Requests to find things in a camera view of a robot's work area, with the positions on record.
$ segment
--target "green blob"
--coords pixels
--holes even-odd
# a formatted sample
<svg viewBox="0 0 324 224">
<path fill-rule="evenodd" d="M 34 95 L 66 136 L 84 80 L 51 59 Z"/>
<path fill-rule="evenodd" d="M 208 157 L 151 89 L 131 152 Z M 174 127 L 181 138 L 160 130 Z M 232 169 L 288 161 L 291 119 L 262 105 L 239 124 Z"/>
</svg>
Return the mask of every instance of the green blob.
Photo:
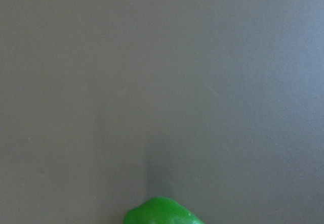
<svg viewBox="0 0 324 224">
<path fill-rule="evenodd" d="M 165 197 L 155 197 L 128 211 L 123 224 L 204 223 L 174 200 Z"/>
</svg>

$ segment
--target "gray surface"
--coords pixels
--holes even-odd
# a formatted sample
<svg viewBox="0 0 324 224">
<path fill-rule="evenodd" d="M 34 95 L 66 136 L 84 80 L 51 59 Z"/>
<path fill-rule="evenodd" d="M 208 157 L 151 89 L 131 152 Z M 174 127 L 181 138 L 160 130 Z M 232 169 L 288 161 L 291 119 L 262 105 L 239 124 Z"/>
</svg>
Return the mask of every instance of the gray surface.
<svg viewBox="0 0 324 224">
<path fill-rule="evenodd" d="M 324 0 L 0 0 L 0 223 L 324 220 Z"/>
</svg>

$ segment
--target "gray wall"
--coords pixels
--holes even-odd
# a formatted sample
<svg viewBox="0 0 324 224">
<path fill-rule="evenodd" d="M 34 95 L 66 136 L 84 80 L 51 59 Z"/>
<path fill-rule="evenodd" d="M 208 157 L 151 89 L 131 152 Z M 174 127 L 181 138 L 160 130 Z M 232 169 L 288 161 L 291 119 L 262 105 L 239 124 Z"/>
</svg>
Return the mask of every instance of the gray wall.
<svg viewBox="0 0 324 224">
<path fill-rule="evenodd" d="M 0 223 L 324 221 L 324 0 L 0 0 Z"/>
</svg>

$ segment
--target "green plastic toy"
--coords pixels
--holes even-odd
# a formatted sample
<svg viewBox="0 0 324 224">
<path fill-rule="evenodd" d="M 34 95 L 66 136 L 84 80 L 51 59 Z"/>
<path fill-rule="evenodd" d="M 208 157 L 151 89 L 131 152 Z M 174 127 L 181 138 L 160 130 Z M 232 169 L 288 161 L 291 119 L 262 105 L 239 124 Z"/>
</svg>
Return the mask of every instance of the green plastic toy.
<svg viewBox="0 0 324 224">
<path fill-rule="evenodd" d="M 123 224 L 204 223 L 176 201 L 165 197 L 155 197 L 128 211 Z"/>
</svg>

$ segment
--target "green object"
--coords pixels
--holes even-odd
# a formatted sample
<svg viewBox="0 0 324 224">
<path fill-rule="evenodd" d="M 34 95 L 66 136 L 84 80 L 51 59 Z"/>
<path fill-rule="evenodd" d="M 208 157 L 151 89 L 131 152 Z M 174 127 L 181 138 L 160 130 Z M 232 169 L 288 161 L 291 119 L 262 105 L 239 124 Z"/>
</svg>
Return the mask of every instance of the green object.
<svg viewBox="0 0 324 224">
<path fill-rule="evenodd" d="M 165 197 L 155 197 L 128 211 L 123 224 L 204 223 L 174 200 Z"/>
</svg>

